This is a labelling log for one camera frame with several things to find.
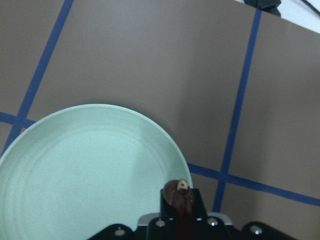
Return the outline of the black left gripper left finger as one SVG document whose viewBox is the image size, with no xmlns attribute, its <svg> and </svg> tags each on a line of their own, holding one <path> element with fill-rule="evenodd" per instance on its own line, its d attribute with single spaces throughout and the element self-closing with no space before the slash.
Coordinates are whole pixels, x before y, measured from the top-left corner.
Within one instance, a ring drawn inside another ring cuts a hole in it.
<svg viewBox="0 0 320 240">
<path fill-rule="evenodd" d="M 160 190 L 160 213 L 159 213 L 159 216 L 163 220 L 175 220 L 176 219 L 174 209 L 165 200 L 163 189 Z"/>
</svg>

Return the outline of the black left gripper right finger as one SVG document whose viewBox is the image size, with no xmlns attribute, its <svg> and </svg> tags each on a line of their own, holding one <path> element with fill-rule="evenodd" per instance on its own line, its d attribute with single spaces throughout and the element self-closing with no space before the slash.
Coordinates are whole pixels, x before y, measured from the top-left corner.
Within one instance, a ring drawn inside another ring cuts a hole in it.
<svg viewBox="0 0 320 240">
<path fill-rule="evenodd" d="M 194 206 L 192 207 L 192 218 L 195 220 L 205 220 L 207 218 L 207 210 L 205 208 L 200 190 L 191 189 L 194 194 Z"/>
</svg>

